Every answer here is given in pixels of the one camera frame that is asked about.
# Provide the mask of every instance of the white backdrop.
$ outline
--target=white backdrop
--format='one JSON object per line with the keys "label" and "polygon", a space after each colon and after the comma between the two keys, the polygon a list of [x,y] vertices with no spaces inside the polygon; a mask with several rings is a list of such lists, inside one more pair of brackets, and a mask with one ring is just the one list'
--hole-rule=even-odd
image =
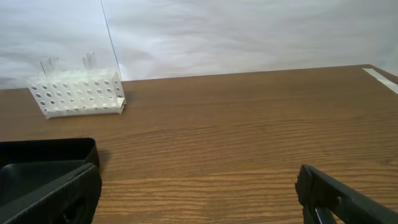
{"label": "white backdrop", "polygon": [[[103,0],[123,80],[371,63],[398,75],[397,0]],[[2,0],[0,88],[39,60],[112,65],[99,0]]]}

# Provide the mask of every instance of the white tape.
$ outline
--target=white tape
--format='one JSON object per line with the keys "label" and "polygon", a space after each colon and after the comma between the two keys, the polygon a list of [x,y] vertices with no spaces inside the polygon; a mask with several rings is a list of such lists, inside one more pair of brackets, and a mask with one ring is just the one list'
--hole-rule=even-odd
{"label": "white tape", "polygon": [[394,91],[394,93],[398,94],[398,85],[388,80],[386,77],[380,75],[377,71],[373,70],[373,68],[363,68],[366,72],[368,72],[371,76],[379,80],[379,82],[385,84],[390,90]]}

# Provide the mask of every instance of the brown tabletop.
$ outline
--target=brown tabletop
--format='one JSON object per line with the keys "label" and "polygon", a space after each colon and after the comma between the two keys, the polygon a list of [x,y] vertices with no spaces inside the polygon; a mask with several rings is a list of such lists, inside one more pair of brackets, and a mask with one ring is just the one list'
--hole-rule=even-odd
{"label": "brown tabletop", "polygon": [[398,211],[398,96],[364,67],[124,82],[122,115],[45,119],[2,90],[0,141],[94,138],[93,223],[302,223],[301,164]]}

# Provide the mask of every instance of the wooden table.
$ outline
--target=wooden table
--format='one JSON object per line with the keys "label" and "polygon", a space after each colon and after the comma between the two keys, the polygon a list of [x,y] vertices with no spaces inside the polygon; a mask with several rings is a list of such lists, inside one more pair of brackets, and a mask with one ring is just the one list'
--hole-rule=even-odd
{"label": "wooden table", "polygon": [[93,223],[302,223],[301,164],[398,211],[398,96],[363,67],[124,82],[122,115],[45,119],[3,90],[0,141],[95,138]]}

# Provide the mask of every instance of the white sheet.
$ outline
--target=white sheet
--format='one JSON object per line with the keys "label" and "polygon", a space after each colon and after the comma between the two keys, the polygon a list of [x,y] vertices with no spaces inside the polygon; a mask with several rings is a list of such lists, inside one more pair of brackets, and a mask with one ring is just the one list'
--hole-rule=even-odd
{"label": "white sheet", "polygon": [[[371,63],[398,74],[396,0],[104,0],[123,80]],[[97,0],[0,2],[0,88],[112,49]]]}

